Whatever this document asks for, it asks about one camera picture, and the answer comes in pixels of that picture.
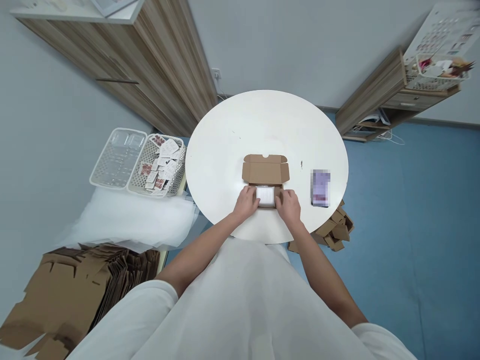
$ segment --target person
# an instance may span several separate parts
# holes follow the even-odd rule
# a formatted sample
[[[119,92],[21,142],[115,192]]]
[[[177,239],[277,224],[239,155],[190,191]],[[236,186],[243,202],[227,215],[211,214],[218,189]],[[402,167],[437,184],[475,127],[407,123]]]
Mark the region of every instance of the person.
[[[229,237],[260,202],[245,186],[232,213],[132,289],[68,360],[415,359],[368,323],[302,223],[295,192],[280,195],[309,285],[281,245]]]

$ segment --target cardboard box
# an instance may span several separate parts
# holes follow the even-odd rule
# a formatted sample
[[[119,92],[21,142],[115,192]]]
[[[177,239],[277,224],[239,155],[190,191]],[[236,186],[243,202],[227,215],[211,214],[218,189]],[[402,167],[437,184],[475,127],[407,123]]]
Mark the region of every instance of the cardboard box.
[[[250,154],[243,158],[241,178],[249,185],[267,185],[275,187],[275,196],[280,195],[283,183],[290,180],[289,164],[283,155]]]
[[[339,213],[338,210],[335,210],[330,219],[332,219],[336,224],[345,224],[345,218],[341,213]]]
[[[323,238],[323,237],[326,237],[336,226],[337,226],[337,223],[335,223],[331,219],[328,219],[322,226],[320,226],[317,230],[315,230],[314,233]]]
[[[347,213],[345,212],[345,210],[339,206],[337,209],[336,209],[343,217],[347,216]]]
[[[352,232],[353,229],[355,229],[354,222],[352,221],[350,216],[348,216],[347,214],[345,214],[345,225],[346,225],[346,228],[348,229],[349,234]]]
[[[317,244],[328,246],[323,236],[318,235],[316,232],[312,232],[310,235]]]
[[[297,254],[299,253],[299,249],[297,248],[295,241],[290,241],[286,248],[293,253],[297,253]]]
[[[130,289],[155,277],[159,260],[158,251],[111,244],[44,254],[0,327],[0,344],[19,350],[45,334],[25,356],[63,360]]]
[[[350,233],[347,225],[338,224],[333,228],[331,233],[335,239],[350,241]]]
[[[332,249],[334,252],[337,252],[339,250],[342,250],[344,248],[344,245],[342,244],[342,240],[338,240],[336,238],[333,238],[331,235],[325,236],[325,242],[328,244],[330,249]]]

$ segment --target electrical outlet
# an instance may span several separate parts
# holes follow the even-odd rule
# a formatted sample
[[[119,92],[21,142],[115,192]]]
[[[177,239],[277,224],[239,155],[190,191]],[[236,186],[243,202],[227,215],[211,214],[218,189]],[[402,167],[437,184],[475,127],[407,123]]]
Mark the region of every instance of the electrical outlet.
[[[220,72],[220,69],[212,68],[211,73],[215,79],[221,79],[222,78],[222,73]]]

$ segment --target white shirt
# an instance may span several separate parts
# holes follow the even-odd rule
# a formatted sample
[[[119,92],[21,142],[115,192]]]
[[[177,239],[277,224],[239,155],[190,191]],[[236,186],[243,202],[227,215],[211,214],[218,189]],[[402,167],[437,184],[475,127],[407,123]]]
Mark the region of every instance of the white shirt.
[[[384,328],[349,329],[281,246],[228,239],[179,299],[160,280],[132,289],[68,357],[415,359]]]

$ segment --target round white table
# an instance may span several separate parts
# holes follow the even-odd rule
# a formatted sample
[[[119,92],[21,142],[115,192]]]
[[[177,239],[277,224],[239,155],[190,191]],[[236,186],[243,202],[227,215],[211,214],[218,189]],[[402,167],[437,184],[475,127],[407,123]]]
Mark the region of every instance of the round white table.
[[[284,155],[301,220],[309,232],[325,223],[347,187],[349,161],[343,140],[330,119],[301,97],[273,90],[244,92],[210,110],[188,143],[185,171],[193,200],[213,224],[234,209],[245,155]],[[330,171],[330,206],[312,206],[312,170]],[[265,244],[289,242],[292,236],[276,209],[258,210],[232,235]]]

